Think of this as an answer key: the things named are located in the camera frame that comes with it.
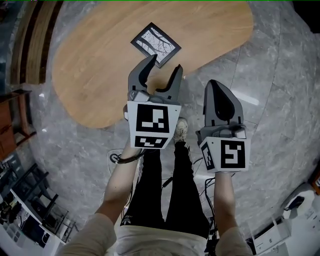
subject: white sneaker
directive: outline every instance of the white sneaker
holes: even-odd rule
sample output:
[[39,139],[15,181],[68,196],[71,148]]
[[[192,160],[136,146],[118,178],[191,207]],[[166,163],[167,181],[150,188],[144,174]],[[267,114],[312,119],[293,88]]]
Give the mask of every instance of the white sneaker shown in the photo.
[[174,144],[177,142],[186,142],[188,132],[188,122],[185,118],[179,117],[176,124],[173,140]]

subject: leg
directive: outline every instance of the leg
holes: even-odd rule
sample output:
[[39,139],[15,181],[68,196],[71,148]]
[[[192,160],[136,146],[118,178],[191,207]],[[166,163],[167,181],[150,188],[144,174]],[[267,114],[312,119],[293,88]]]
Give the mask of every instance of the leg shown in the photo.
[[174,155],[172,193],[165,222],[166,228],[208,238],[209,222],[202,211],[198,189],[194,182],[190,150],[185,142],[185,135],[183,139],[175,143]]
[[148,150],[142,157],[138,182],[129,208],[121,221],[121,226],[133,225],[163,229],[161,172],[160,150]]

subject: framed picture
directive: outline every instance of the framed picture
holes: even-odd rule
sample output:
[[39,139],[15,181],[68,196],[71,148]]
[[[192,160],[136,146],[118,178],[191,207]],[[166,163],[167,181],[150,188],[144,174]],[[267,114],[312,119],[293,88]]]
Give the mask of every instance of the framed picture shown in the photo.
[[131,41],[131,44],[147,57],[157,54],[155,65],[158,68],[181,49],[170,36],[152,22]]

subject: marble floor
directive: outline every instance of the marble floor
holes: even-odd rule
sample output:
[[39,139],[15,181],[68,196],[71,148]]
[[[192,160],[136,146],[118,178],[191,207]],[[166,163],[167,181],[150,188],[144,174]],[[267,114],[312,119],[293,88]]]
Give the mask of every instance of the marble floor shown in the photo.
[[[282,202],[314,170],[320,153],[320,36],[295,13],[290,2],[249,2],[254,30],[248,42],[185,77],[180,92],[181,115],[187,117],[187,135],[194,160],[200,158],[195,131],[204,124],[204,88],[215,79],[241,101],[244,124],[252,138],[250,170],[233,177],[236,218],[247,236],[249,227],[261,229],[277,216]],[[25,84],[32,90],[30,107],[37,136],[18,150],[27,169],[33,161],[48,171],[59,203],[81,224],[98,208],[110,177],[107,154],[124,147],[128,123],[122,120],[104,129],[90,129],[72,120],[52,86],[52,61],[59,44],[96,2],[65,2],[54,28],[47,65],[47,82]],[[10,66],[10,52],[7,67]],[[9,85],[7,72],[7,90]],[[173,144],[161,152],[162,178],[172,175]],[[199,192],[207,173],[202,161],[194,166]],[[214,186],[209,188],[213,195]],[[171,186],[163,189],[166,216]],[[210,210],[204,195],[203,210]]]

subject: person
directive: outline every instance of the person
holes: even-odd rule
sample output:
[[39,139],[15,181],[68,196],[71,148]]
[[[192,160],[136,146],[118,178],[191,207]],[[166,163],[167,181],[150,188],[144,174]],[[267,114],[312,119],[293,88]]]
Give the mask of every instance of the person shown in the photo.
[[[193,163],[186,142],[188,123],[179,118],[173,136],[175,146],[172,192],[164,221],[161,212],[162,166],[159,149],[148,149],[140,161],[134,195],[116,237],[114,225],[131,192],[138,160],[117,164],[105,189],[104,202],[59,256],[103,256],[116,242],[120,256],[204,255],[210,224],[203,213],[193,179]],[[121,158],[139,154],[130,140]],[[235,220],[235,195],[229,173],[216,173],[214,213],[220,236],[217,256],[251,256]]]

